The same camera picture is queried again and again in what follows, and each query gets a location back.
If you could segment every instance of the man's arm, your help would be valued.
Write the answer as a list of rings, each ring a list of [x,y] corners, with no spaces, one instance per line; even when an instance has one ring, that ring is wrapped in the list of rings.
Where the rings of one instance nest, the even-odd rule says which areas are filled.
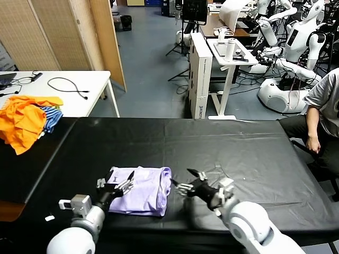
[[[306,123],[308,129],[308,140],[307,140],[307,148],[310,151],[315,153],[320,152],[320,143],[318,140],[318,122],[319,122],[319,110],[315,107],[308,106],[307,115],[306,115]]]
[[[306,146],[310,151],[315,153],[320,152],[320,143],[317,133],[320,118],[319,110],[328,102],[334,84],[336,83],[335,74],[337,72],[338,69],[335,69],[327,74],[317,85],[315,85],[315,87],[313,87],[308,95],[303,98],[304,102],[309,105],[306,115],[308,128],[308,140]]]

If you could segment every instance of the lavender shirt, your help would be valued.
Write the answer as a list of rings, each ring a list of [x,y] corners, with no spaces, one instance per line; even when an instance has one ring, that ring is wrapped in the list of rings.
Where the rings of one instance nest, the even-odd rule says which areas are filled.
[[[119,184],[126,180],[134,170],[134,186],[121,198],[116,198],[110,205],[110,212],[164,216],[167,196],[171,191],[171,169],[162,168],[117,168],[112,167],[113,174],[108,183]]]

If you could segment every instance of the black bag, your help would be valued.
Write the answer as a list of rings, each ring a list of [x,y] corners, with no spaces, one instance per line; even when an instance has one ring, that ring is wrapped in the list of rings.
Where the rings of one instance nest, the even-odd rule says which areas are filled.
[[[120,17],[122,29],[124,31],[132,30],[132,17],[130,15],[124,15]]]

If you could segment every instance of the orange cloth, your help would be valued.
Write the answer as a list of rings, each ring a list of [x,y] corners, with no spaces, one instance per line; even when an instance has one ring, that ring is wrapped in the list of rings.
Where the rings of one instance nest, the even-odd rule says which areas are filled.
[[[0,110],[0,138],[17,155],[31,148],[46,123],[46,113],[35,105],[63,105],[63,101],[59,97],[12,96]]]

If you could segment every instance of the laptop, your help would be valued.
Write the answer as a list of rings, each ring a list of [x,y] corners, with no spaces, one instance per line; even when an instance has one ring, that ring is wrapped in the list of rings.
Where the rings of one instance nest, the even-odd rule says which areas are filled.
[[[0,90],[4,90],[7,86],[11,85],[16,73],[0,75]]]

